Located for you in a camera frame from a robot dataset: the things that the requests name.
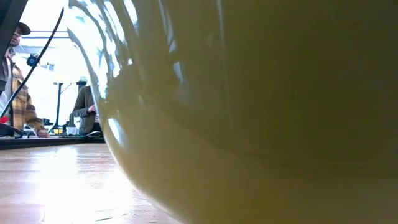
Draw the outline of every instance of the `person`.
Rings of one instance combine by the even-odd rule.
[[[30,28],[26,24],[19,22],[12,35],[9,47],[2,58],[0,65],[0,111],[5,109],[7,102],[12,94],[20,87],[24,81],[22,71],[12,61],[14,55],[14,47],[17,47],[21,41],[22,35],[29,35]],[[43,126],[43,121],[39,119],[35,112],[35,106],[32,104],[32,98],[28,93],[28,88],[24,85],[21,91],[12,101],[11,106],[6,111],[8,121],[6,124],[23,131],[24,125],[27,124],[35,134],[40,138],[49,137],[48,132]]]
[[[79,90],[72,116],[81,118],[79,135],[85,136],[93,131],[100,131],[102,133],[100,118],[95,108],[89,85]]]

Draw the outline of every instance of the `wooden tabletop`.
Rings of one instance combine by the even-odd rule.
[[[0,223],[177,224],[119,171],[105,144],[0,151]]]

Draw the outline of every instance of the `black stand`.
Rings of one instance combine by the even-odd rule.
[[[0,54],[4,55],[28,0],[0,1]]]
[[[63,83],[58,83],[57,117],[55,118],[54,126],[52,127],[51,130],[59,128],[58,121],[60,119],[60,104],[61,104],[61,88],[62,88],[62,85],[63,85]]]

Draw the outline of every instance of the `flannel shirt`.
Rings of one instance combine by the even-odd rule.
[[[12,67],[12,93],[14,93],[24,81],[22,71],[14,63]],[[11,116],[12,126],[23,131],[25,123],[37,133],[44,129],[43,121],[36,115],[32,98],[28,94],[28,87],[24,85],[18,95],[12,101]]]

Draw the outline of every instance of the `baseball cap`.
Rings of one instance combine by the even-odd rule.
[[[18,22],[18,27],[21,29],[22,35],[29,35],[30,34],[29,26],[24,24],[23,22]]]

